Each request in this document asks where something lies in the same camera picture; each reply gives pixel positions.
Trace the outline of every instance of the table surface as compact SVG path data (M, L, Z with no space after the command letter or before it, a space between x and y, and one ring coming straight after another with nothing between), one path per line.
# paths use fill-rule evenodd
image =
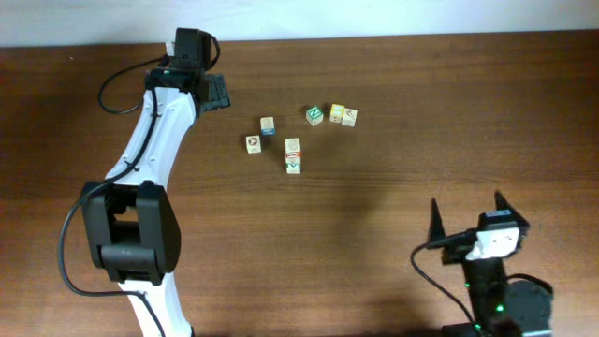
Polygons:
M599 33L597 31L222 43L214 69L232 106L185 136L168 185L183 234L176 270L200 333L407 334L465 321L411 268L431 198L447 232L475 227L493 192L532 224L506 261L556 289L557 336L599 330ZM123 45L0 50L0 335L137 336L125 298L70 293L58 232L86 181L103 179L139 113L96 103L111 73L163 53ZM108 104L142 95L143 70L114 82ZM305 110L340 103L356 127ZM244 138L273 116L276 136ZM285 174L299 137L303 172ZM467 300L440 252L422 268ZM92 290L117 289L90 259L80 215L67 268Z

